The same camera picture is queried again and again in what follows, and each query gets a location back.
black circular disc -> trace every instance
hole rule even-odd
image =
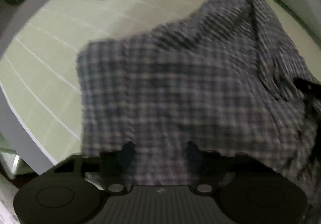
[[[13,206],[21,223],[79,224],[99,209],[99,190],[79,177],[38,177],[16,194]]]
[[[239,177],[222,188],[223,211],[239,224],[292,224],[302,219],[307,197],[281,176]]]

checkered fabric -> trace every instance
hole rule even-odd
[[[186,184],[184,148],[261,161],[310,201],[317,122],[295,78],[318,83],[265,0],[208,0],[183,20],[78,56],[83,153],[136,145],[133,184]],[[318,101],[312,102],[321,113]]]

mattress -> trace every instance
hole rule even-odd
[[[204,0],[50,0],[17,33],[0,61],[11,110],[56,164],[81,149],[77,53],[90,40],[122,38],[184,18]],[[321,80],[321,51],[282,7],[267,0],[311,72]]]

pile of clothes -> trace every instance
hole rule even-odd
[[[306,219],[320,211],[320,82],[265,0],[207,0],[148,33],[91,42],[77,64],[83,153],[134,143],[131,184],[190,183],[193,142],[255,158],[304,191]]]

ribbed gray panel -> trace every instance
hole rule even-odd
[[[197,196],[187,186],[136,186],[111,197],[88,224],[233,224],[214,199]]]

